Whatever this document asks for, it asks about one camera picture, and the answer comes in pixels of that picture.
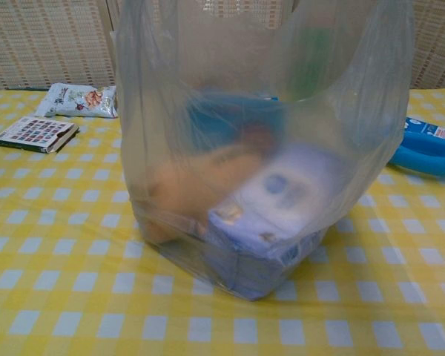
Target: plastic bag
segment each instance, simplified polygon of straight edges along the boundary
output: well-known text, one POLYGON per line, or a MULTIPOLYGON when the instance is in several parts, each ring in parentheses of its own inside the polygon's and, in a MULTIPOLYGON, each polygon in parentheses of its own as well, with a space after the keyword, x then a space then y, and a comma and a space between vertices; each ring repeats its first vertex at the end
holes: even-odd
POLYGON ((116 87, 56 83, 40 102, 37 116, 99 116, 115 118, 116 87))
POLYGON ((125 3, 122 164, 142 236, 255 300, 320 244, 400 144, 412 4, 214 2, 125 3))

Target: wicker wall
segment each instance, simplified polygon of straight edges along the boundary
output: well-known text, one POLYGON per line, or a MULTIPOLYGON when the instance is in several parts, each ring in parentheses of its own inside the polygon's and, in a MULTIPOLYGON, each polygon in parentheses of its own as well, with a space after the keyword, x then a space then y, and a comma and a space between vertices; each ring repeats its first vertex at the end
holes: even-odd
MULTIPOLYGON (((218 11, 227 6, 243 8, 253 2, 197 1, 218 11)), ((260 1, 271 5, 270 11, 263 14, 269 27, 276 27, 283 15, 282 1, 285 0, 260 1)), ((46 88, 54 82, 113 84, 108 32, 111 20, 114 27, 118 22, 122 3, 123 0, 0 0, 0 89, 46 88)), ((414 0, 414 4, 417 53, 412 86, 445 88, 445 0, 414 0)))

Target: book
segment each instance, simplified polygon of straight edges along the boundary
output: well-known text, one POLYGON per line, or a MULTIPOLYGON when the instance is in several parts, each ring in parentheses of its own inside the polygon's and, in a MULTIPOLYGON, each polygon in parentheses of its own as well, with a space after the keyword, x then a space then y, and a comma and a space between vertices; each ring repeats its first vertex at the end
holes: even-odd
POLYGON ((78 132, 72 122, 23 116, 0 133, 0 146, 50 154, 58 151, 78 132))

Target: yellow checkered tablecloth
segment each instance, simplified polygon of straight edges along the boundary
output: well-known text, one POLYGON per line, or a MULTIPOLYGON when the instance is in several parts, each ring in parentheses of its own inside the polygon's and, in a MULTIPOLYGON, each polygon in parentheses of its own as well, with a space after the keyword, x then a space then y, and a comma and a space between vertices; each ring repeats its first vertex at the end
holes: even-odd
MULTIPOLYGON (((0 91, 0 131, 43 93, 0 91)), ((411 117, 445 126, 445 90, 411 117)), ((58 154, 0 148, 0 355, 445 355, 445 179, 385 168, 270 297, 213 289, 144 244, 118 120, 58 154)))

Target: food packet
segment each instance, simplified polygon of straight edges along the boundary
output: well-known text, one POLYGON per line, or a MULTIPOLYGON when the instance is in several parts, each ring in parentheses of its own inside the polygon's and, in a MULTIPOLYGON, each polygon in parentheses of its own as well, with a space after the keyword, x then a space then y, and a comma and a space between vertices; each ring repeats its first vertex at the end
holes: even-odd
POLYGON ((36 115, 115 118, 116 87, 97 89, 90 85, 53 84, 39 104, 36 115))

